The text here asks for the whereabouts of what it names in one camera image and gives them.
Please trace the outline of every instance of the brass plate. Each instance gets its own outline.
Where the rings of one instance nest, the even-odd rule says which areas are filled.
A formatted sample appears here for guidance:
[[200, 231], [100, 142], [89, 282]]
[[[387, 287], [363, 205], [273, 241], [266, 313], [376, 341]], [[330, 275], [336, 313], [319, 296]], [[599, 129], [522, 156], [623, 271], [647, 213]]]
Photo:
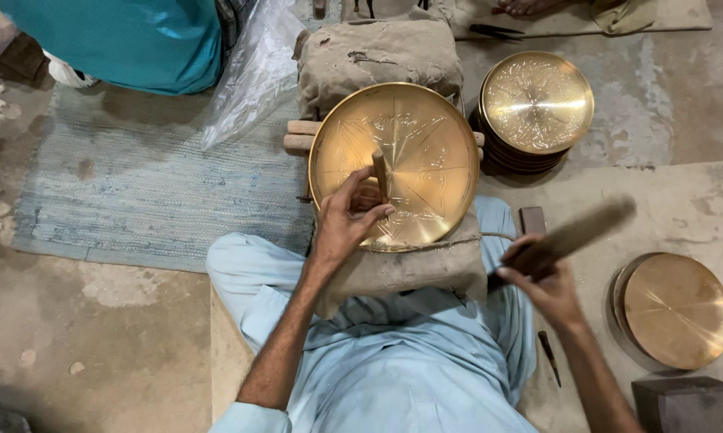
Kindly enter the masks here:
[[479, 181], [474, 133], [440, 94], [410, 83], [376, 84], [343, 99], [316, 133], [309, 182], [316, 203], [354, 170], [386, 159], [396, 208], [368, 233], [373, 251], [410, 251], [437, 241], [471, 206]]
[[722, 284], [689, 257], [664, 253], [642, 262], [623, 306], [640, 347], [670, 367], [701, 368], [723, 351]]
[[594, 95], [572, 63], [528, 51], [490, 70], [479, 94], [479, 115], [519, 150], [561, 152], [578, 143], [591, 125]]

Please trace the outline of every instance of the engraved brass plate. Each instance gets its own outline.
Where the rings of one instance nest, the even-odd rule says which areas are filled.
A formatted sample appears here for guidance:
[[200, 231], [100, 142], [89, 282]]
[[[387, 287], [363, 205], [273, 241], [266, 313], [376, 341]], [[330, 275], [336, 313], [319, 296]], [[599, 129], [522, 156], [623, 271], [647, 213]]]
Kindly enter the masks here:
[[479, 115], [505, 143], [523, 152], [561, 152], [591, 125], [594, 95], [586, 77], [558, 55], [509, 56], [485, 77]]
[[693, 370], [723, 351], [723, 287], [701, 263], [677, 254], [643, 261], [626, 284], [624, 312], [647, 354]]
[[471, 206], [479, 154], [463, 115], [440, 94], [410, 83], [359, 90], [321, 123], [309, 157], [317, 204], [351, 172], [386, 159], [388, 196], [396, 212], [368, 233], [373, 251], [411, 251], [449, 232]]

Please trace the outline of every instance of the concrete floor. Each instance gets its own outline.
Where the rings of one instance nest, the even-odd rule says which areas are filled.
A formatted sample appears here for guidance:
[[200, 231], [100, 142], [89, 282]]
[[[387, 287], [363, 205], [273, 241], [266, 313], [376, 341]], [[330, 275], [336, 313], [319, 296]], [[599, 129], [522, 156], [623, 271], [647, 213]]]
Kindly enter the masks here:
[[[558, 53], [584, 71], [597, 104], [591, 132], [561, 170], [723, 160], [723, 0], [709, 7], [715, 28], [708, 32], [460, 42], [464, 92], [470, 105], [506, 55]], [[43, 133], [51, 81], [8, 86], [3, 98], [11, 106], [0, 129], [5, 207], [18, 198]], [[5, 244], [10, 212], [2, 221]], [[208, 285], [200, 274], [0, 247], [0, 401], [27, 414], [36, 431], [205, 431]], [[72, 374], [76, 362], [84, 369]]]

